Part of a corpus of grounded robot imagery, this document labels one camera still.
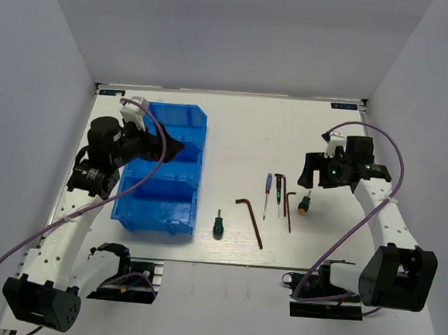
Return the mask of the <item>small brown hex key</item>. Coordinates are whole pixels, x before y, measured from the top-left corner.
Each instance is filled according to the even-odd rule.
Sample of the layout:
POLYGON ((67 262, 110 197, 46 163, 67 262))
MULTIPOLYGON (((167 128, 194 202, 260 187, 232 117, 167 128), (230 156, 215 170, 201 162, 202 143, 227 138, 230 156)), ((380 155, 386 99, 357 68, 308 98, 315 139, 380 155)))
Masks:
POLYGON ((289 211, 290 211, 290 204, 289 204, 289 198, 291 196, 295 196, 296 192, 287 192, 286 193, 286 198, 284 199, 285 201, 285 209, 283 210, 284 212, 284 217, 288 217, 289 216, 289 211))

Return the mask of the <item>medium brown hex key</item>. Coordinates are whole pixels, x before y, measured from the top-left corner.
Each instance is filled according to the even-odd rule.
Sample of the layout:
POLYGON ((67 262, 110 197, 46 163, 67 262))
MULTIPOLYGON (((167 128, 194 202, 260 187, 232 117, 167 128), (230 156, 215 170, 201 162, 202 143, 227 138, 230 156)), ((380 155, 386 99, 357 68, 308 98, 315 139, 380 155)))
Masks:
POLYGON ((289 195, 287 192, 287 184, 286 184, 286 176, 284 176, 282 173, 276 173, 275 174, 275 178, 277 179, 277 189, 276 191, 279 193, 280 199, 279 202, 283 203, 283 216, 286 218, 287 220, 287 224, 288 224, 288 232, 291 233, 292 227, 291 227, 291 218, 290 218, 290 213, 289 213, 289 195))

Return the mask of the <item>green black precision screwdriver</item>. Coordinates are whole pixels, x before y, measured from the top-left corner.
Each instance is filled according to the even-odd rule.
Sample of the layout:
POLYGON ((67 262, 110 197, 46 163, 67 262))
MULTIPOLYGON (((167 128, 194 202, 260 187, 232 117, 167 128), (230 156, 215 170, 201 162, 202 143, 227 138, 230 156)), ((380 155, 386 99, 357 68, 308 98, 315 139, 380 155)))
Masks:
POLYGON ((277 203, 277 214, 278 218, 280 218, 280 210, 281 210, 281 199, 282 199, 282 177, 276 176, 276 203, 277 203))

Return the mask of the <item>stubby green orange-capped screwdriver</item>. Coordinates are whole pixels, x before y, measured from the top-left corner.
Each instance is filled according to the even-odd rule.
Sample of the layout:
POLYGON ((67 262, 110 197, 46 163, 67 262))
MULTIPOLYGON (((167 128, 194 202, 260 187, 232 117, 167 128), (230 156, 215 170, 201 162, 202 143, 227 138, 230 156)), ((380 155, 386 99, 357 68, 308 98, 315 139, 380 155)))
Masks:
POLYGON ((311 191, 308 191, 307 194, 301 199, 298 205, 298 213, 304 215, 308 212, 311 201, 311 191))

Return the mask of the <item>purple handled precision screwdriver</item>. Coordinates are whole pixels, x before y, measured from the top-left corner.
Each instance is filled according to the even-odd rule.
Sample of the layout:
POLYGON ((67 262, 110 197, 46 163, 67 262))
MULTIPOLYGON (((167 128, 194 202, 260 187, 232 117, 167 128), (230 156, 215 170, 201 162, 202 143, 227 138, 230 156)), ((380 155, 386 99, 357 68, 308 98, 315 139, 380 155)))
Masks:
POLYGON ((265 182, 265 208, 263 209, 263 220, 266 218, 266 209, 268 206, 268 196, 270 193, 270 189, 272 188, 272 180, 273 180, 273 176, 271 173, 269 173, 267 175, 267 179, 265 182))

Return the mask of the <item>large brown hex key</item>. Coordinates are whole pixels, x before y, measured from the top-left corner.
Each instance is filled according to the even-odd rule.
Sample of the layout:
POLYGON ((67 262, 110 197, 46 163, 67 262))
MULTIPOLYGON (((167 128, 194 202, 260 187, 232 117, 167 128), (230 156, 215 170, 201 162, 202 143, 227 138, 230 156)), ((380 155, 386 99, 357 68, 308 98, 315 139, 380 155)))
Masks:
POLYGON ((256 216, 255 216, 255 214, 254 214, 254 211, 253 211, 253 207, 252 207, 252 205, 251 205, 251 202, 249 201, 249 200, 247 200, 247 199, 243 199, 243 198, 241 198, 241 199, 236 199, 235 201, 235 204, 245 204, 246 206, 247 206, 247 209, 248 209, 248 213, 249 213, 249 215, 250 215, 250 220, 251 220, 251 224, 252 224, 252 226, 253 226, 253 231, 254 231, 254 233, 255 233, 255 236, 256 236, 256 241, 257 241, 257 243, 258 243, 258 248, 260 249, 260 250, 262 250, 263 248, 264 248, 264 246, 263 246, 263 243, 262 243, 262 237, 261 237, 261 235, 260 235, 260 232, 259 232, 259 229, 258 229, 258 224, 257 224, 257 221, 256 221, 256 216))

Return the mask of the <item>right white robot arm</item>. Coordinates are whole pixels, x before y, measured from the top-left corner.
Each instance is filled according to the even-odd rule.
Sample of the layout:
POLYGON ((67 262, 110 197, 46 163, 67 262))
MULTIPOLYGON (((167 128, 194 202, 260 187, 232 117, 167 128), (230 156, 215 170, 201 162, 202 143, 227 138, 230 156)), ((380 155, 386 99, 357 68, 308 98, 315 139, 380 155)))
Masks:
POLYGON ((324 189, 350 187, 364 211, 375 253, 366 265, 325 258, 307 282, 298 284, 295 299, 310 302, 356 296, 368 307, 421 311, 436 274, 437 257, 422 249, 405 226, 391 195, 390 173, 374 160, 372 138, 343 137, 335 131, 323 138, 327 149, 306 154, 298 184, 312 188, 313 174, 318 172, 318 184, 324 189))

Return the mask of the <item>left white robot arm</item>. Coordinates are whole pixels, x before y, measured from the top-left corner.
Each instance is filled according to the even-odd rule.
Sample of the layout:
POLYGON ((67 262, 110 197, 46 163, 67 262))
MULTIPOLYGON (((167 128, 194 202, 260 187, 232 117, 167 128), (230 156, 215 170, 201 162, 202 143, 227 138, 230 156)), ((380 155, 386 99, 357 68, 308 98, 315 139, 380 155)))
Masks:
POLYGON ((162 123, 147 131, 142 120, 95 118, 88 143, 78 153, 67 181, 67 199, 60 219, 52 223, 38 255, 18 278, 6 280, 2 293, 15 318, 64 333, 74 324, 81 300, 104 282, 124 282, 131 272, 130 251, 122 244, 95 248, 84 267, 73 270, 78 251, 104 203, 120 180, 119 170, 134 159, 168 163, 184 144, 162 123))

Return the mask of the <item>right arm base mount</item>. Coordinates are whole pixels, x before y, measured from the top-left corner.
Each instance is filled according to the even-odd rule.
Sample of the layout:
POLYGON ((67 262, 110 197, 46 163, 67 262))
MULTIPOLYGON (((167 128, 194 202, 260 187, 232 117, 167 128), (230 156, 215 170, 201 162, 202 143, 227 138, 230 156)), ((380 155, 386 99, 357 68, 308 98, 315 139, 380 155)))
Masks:
POLYGON ((281 277, 282 285, 289 290, 289 315, 297 318, 317 320, 363 320, 360 299, 357 296, 343 297, 347 290, 330 283, 331 265, 326 260, 319 266, 299 291, 299 298, 293 293, 305 278, 305 272, 287 272, 281 277))

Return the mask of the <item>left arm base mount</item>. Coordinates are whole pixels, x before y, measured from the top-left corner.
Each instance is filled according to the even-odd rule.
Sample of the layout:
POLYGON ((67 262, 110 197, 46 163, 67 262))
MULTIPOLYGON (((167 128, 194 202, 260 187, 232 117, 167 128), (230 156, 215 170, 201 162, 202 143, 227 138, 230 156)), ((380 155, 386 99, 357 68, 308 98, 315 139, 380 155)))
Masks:
POLYGON ((113 284, 99 287, 88 295, 88 299, 139 303, 151 305, 155 301, 153 293, 158 295, 162 282, 163 264, 161 261, 138 260, 131 262, 130 272, 141 273, 129 276, 113 284))

